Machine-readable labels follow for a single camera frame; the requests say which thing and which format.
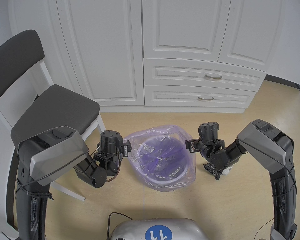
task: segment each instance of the chair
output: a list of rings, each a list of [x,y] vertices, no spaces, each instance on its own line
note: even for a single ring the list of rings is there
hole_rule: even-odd
[[[99,104],[53,83],[45,66],[45,57],[36,31],[26,30],[0,46],[0,97],[34,64],[39,63],[49,87],[32,103],[11,128],[0,112],[0,120],[10,131],[15,148],[18,144],[50,128],[69,126],[78,130],[83,140],[95,128],[105,130]],[[85,198],[53,182],[52,186],[80,200]]]

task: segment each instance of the black baseboard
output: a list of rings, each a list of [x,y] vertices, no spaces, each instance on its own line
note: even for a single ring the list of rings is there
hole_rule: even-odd
[[[11,225],[13,228],[16,228],[14,225],[14,192],[15,192],[15,183],[16,183],[18,166],[19,166],[19,161],[17,158],[17,151],[15,150],[10,164],[8,181],[7,181],[7,189],[6,189],[7,223]]]
[[[275,82],[275,83],[280,83],[286,86],[290,86],[293,88],[297,88],[300,91],[300,86],[297,83],[291,82],[289,80],[285,80],[283,78],[280,77],[275,77],[275,76],[271,76],[271,75],[266,75],[265,80],[270,81],[270,82]]]

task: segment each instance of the chair seat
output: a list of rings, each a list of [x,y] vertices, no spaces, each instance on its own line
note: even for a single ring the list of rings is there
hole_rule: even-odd
[[[20,117],[10,132],[18,144],[51,128],[69,126],[84,131],[99,115],[99,104],[58,85],[50,86]]]

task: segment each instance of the white logo symbol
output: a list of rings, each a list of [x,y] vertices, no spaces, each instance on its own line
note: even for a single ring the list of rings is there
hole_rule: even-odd
[[[164,237],[162,230],[159,230],[159,233],[160,233],[160,240],[165,240],[167,238],[167,236]],[[151,235],[151,240],[157,240],[157,238],[154,238],[153,236],[153,231],[150,232],[150,235]]]

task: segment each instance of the drawer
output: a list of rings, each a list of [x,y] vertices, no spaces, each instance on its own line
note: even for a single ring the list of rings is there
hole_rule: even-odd
[[[266,72],[226,63],[144,58],[145,85],[199,86],[257,92],[265,76]]]
[[[145,86],[145,106],[246,108],[256,92],[190,86]]]

